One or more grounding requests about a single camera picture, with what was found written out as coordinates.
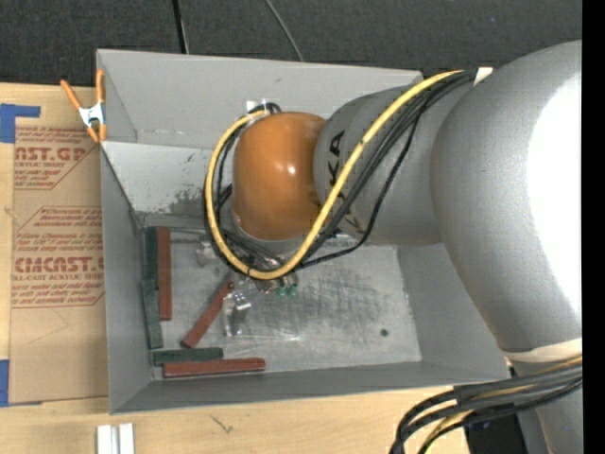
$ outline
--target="wooden stick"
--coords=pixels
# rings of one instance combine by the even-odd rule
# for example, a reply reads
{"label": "wooden stick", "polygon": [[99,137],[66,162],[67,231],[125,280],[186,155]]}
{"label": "wooden stick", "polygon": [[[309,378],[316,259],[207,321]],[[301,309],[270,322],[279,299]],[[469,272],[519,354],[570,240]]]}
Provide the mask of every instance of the wooden stick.
{"label": "wooden stick", "polygon": [[165,363],[164,376],[166,378],[174,378],[198,375],[243,374],[246,372],[263,372],[266,367],[264,358],[186,361],[183,363]]}
{"label": "wooden stick", "polygon": [[229,294],[233,289],[233,281],[227,281],[225,285],[220,289],[220,291],[215,295],[212,299],[211,303],[208,307],[201,313],[201,316],[193,325],[193,328],[187,333],[187,336],[182,341],[182,345],[188,348],[195,348],[201,337],[204,336],[210,325],[220,313],[221,308],[223,307],[223,299],[225,296]]}

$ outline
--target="blue tape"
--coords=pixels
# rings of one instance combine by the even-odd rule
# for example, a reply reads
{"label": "blue tape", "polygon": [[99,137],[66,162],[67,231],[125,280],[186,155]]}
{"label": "blue tape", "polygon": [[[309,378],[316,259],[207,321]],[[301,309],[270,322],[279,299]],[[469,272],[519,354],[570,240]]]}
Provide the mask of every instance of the blue tape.
{"label": "blue tape", "polygon": [[0,407],[9,404],[9,361],[0,359]]}
{"label": "blue tape", "polygon": [[40,117],[40,106],[0,104],[0,143],[15,142],[15,118]]}

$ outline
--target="gray bin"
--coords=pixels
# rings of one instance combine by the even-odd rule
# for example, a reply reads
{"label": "gray bin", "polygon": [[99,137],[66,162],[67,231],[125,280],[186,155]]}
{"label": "gray bin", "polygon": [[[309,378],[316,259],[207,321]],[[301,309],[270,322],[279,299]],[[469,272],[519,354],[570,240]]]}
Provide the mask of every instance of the gray bin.
{"label": "gray bin", "polygon": [[[201,226],[205,166],[246,102],[266,99],[285,111],[327,118],[356,97],[422,77],[392,69],[109,50],[100,50],[97,59],[107,93],[101,181],[112,412],[455,385],[507,375],[502,354],[440,244],[364,246],[311,268],[301,274],[295,298],[281,304],[257,298],[247,336],[230,340],[213,325],[200,344],[221,345],[226,357],[262,354],[268,357],[265,373],[163,379],[147,349],[143,230]],[[175,316],[163,324],[166,347],[178,344],[200,312],[196,306],[203,308],[225,271],[198,268],[193,241],[173,237]],[[318,306],[318,295],[337,300]],[[293,329],[285,332],[289,323]]]}

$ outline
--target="black cable bundle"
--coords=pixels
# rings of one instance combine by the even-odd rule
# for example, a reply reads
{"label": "black cable bundle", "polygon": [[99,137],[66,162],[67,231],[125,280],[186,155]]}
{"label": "black cable bundle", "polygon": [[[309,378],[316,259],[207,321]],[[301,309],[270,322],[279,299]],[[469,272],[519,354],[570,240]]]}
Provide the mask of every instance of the black cable bundle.
{"label": "black cable bundle", "polygon": [[[418,404],[402,419],[390,454],[406,454],[404,443],[420,428],[433,422],[442,420],[429,434],[418,454],[426,454],[439,437],[455,428],[535,409],[581,387],[582,358],[579,357],[538,374],[465,385],[435,395]],[[451,401],[456,401],[456,404],[426,413],[427,410]]]}

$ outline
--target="yellow cable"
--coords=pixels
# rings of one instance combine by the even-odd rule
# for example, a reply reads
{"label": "yellow cable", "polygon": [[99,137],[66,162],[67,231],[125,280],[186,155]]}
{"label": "yellow cable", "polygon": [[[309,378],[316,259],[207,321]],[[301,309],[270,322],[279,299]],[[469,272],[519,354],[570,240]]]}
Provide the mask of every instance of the yellow cable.
{"label": "yellow cable", "polygon": [[387,110],[384,111],[378,117],[378,119],[376,119],[372,123],[372,125],[366,131],[366,133],[363,135],[363,137],[361,138],[361,141],[354,148],[353,152],[351,153],[351,156],[349,157],[349,159],[345,163],[344,167],[342,168],[342,171],[338,175],[336,183],[334,184],[332,190],[330,191],[330,194],[328,195],[328,197],[325,201],[325,204],[323,205],[323,207],[321,207],[320,213],[319,213],[318,217],[316,218],[315,222],[313,223],[313,226],[311,227],[311,230],[309,231],[308,235],[304,239],[301,247],[294,253],[294,255],[292,255],[292,257],[290,257],[290,259],[285,264],[283,264],[283,266],[281,266],[280,268],[273,270],[273,271],[259,271],[256,269],[252,269],[249,266],[247,266],[246,264],[244,264],[242,261],[240,261],[235,256],[235,254],[233,254],[231,252],[231,250],[229,249],[229,246],[225,243],[225,240],[224,240],[222,234],[220,233],[220,231],[218,230],[218,225],[216,223],[215,209],[214,209],[213,200],[212,200],[212,195],[213,195],[212,189],[213,189],[215,168],[216,168],[216,162],[218,161],[218,156],[219,156],[224,144],[226,143],[226,141],[229,139],[229,137],[231,135],[233,135],[237,131],[237,129],[239,127],[250,122],[257,115],[266,114],[266,112],[260,111],[258,113],[250,114],[250,115],[247,115],[247,116],[244,116],[244,117],[238,119],[235,123],[233,123],[233,125],[228,130],[225,131],[223,136],[218,141],[218,144],[216,145],[216,148],[212,154],[212,157],[210,158],[210,163],[208,165],[208,174],[206,175],[206,183],[205,183],[205,188],[204,188],[204,192],[205,192],[204,197],[205,197],[206,211],[207,211],[206,213],[208,214],[208,222],[210,224],[210,231],[213,235],[213,238],[215,239],[216,245],[218,246],[220,251],[223,253],[225,258],[234,267],[236,267],[243,273],[249,275],[250,277],[253,277],[254,279],[262,279],[262,280],[267,281],[270,279],[276,279],[276,278],[281,277],[285,274],[288,274],[290,271],[292,271],[299,264],[299,262],[301,262],[301,260],[303,260],[304,255],[307,253],[307,251],[309,250],[309,248],[315,241],[317,234],[320,232],[321,226],[323,225],[323,222],[327,219],[328,214],[332,210],[332,207],[334,206],[334,203],[338,198],[338,194],[340,193],[340,191],[344,187],[344,184],[346,183],[347,179],[349,178],[349,175],[351,174],[351,171],[353,170],[355,163],[359,159],[361,152],[368,145],[368,143],[373,139],[373,137],[380,131],[380,129],[387,122],[387,120],[389,118],[391,118],[395,113],[397,113],[397,111],[404,104],[406,104],[410,99],[412,99],[414,96],[418,95],[419,93],[424,91],[426,88],[432,86],[436,82],[446,79],[459,72],[461,72],[461,71],[445,72],[445,73],[439,74],[437,76],[434,76],[433,78],[426,79],[426,80],[420,82],[419,84],[416,84],[414,87],[408,89],[405,93],[403,93],[401,96],[399,96],[387,108]]}
{"label": "yellow cable", "polygon": [[[437,424],[437,426],[431,431],[431,433],[428,434],[428,436],[426,437],[426,439],[424,440],[423,444],[420,446],[420,449],[418,451],[421,452],[424,448],[426,448],[427,445],[430,445],[436,439],[438,439],[444,430],[446,430],[450,426],[453,426],[456,422],[461,421],[464,417],[466,417],[470,413],[472,413],[472,412],[470,410],[467,410],[465,412],[460,412],[455,415],[450,415],[449,417],[445,417],[441,422],[439,422]],[[429,454],[432,450],[433,450],[433,447],[431,446],[431,448],[426,452],[426,454]]]}

